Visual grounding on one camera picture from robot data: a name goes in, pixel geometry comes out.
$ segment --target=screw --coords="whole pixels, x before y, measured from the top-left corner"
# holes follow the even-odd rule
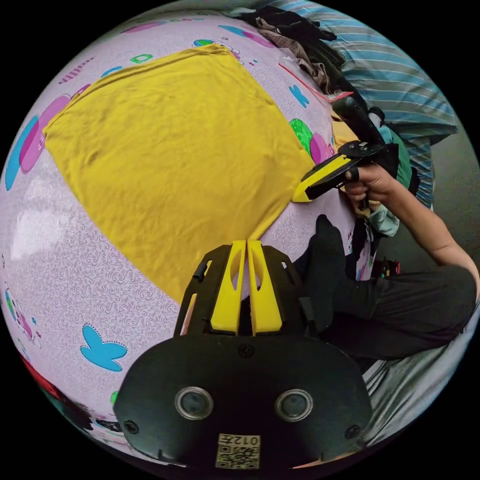
[[[253,356],[254,353],[255,353],[255,349],[248,343],[242,343],[238,347],[238,354],[244,359],[249,359],[250,357]]]
[[[125,420],[123,422],[123,427],[125,428],[125,430],[129,433],[129,434],[132,434],[132,435],[135,435],[139,432],[139,427],[137,426],[137,424],[132,421],[132,420]]]
[[[349,440],[354,439],[359,433],[361,428],[358,425],[349,426],[345,432],[345,437]]]

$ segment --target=striped pillow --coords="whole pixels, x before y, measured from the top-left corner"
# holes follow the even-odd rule
[[[385,122],[404,141],[418,171],[417,197],[432,205],[434,170],[431,145],[457,133],[456,116],[447,99],[422,68],[383,35],[332,8],[304,0],[258,1],[252,8],[271,5],[320,21],[337,39],[330,45],[346,59],[345,78],[369,107],[385,113]]]

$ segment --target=person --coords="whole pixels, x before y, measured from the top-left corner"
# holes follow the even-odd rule
[[[351,172],[345,176],[352,179]],[[445,223],[379,165],[359,167],[358,181],[347,183],[345,192],[353,204],[367,197],[385,205],[436,267],[351,280],[341,271],[345,257],[340,232],[321,215],[307,252],[294,265],[315,312],[326,308],[325,295],[318,294],[322,282],[334,284],[330,287],[332,321],[320,334],[322,340],[343,350],[362,373],[377,360],[403,359],[447,345],[465,328],[479,302],[480,275],[475,263]],[[322,463],[318,460],[296,468]]]

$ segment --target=knee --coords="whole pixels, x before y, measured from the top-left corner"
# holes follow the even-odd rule
[[[445,294],[451,305],[452,312],[450,331],[456,337],[465,328],[474,313],[477,302],[477,286],[474,276],[466,269],[457,265],[442,267],[445,279]]]

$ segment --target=camera lens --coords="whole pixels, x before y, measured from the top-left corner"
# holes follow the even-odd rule
[[[188,420],[203,420],[212,412],[214,402],[203,388],[189,386],[177,393],[175,407],[178,413]]]
[[[314,406],[312,397],[304,390],[288,390],[282,393],[276,403],[277,415],[286,422],[298,422],[306,418]]]

